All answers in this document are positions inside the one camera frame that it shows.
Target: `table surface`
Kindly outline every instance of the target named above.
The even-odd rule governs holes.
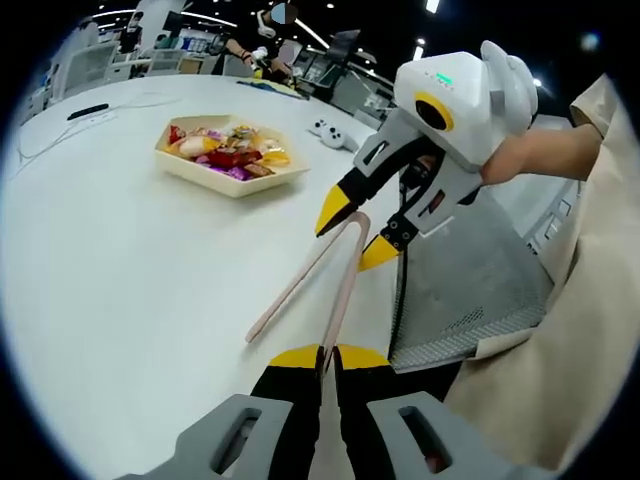
[[[69,114],[103,102],[121,108],[79,122],[69,133],[86,130],[20,162],[18,143],[24,155],[36,153],[65,131]],[[160,102],[170,103],[148,106]],[[171,118],[226,113],[288,134],[312,169],[292,185],[236,200],[156,169],[153,145]],[[176,75],[84,92],[9,139],[8,347],[43,425],[91,478],[154,468],[183,429],[229,395],[249,393],[273,356],[321,340],[356,226],[273,328],[254,345],[244,342],[318,248],[313,229],[324,197],[351,168],[353,154],[306,131],[320,117],[359,143],[372,133],[315,100],[228,77]],[[397,204],[397,183],[389,182],[363,208],[371,235]],[[393,262],[358,276],[341,342],[386,352],[394,283]],[[319,468],[344,471],[314,467],[310,478],[350,477],[344,458],[332,465],[337,444],[319,445]]]

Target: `black cable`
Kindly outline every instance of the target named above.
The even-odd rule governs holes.
[[[407,203],[407,188],[400,184],[400,207]],[[401,255],[401,267],[400,267],[400,286],[398,295],[396,297],[396,312],[393,316],[393,327],[391,329],[391,340],[389,341],[389,353],[387,354],[387,360],[391,360],[393,356],[396,343],[398,341],[398,333],[400,331],[400,323],[404,314],[404,298],[407,293],[407,268],[409,266],[409,246],[404,249]]]

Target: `person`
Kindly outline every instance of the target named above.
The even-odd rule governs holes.
[[[139,48],[140,42],[142,42],[142,27],[140,26],[142,17],[144,17],[143,12],[134,13],[127,28],[120,32],[118,37],[120,41],[120,53],[131,53],[136,48]]]
[[[233,36],[227,40],[226,48],[250,67],[253,64],[252,52],[259,47],[265,47],[271,63],[271,73],[277,76],[276,72],[279,72],[280,76],[290,78],[291,69],[278,58],[277,39],[282,37],[281,33],[282,26],[273,20],[271,10],[262,10],[235,29]]]
[[[586,181],[540,253],[555,283],[546,316],[515,347],[508,335],[481,340],[445,397],[510,461],[551,470],[603,421],[640,340],[640,146],[606,76],[571,113],[575,128],[508,137],[481,172],[485,184],[521,173]]]

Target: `computer monitor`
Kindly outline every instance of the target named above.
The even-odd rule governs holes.
[[[360,30],[347,30],[334,35],[325,57],[336,63],[343,63],[356,45]]]

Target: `green indicator light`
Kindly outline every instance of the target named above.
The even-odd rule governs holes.
[[[441,73],[436,73],[436,77],[438,77],[440,80],[442,80],[447,85],[451,85],[453,83],[453,80],[451,80],[449,77],[445,77]]]

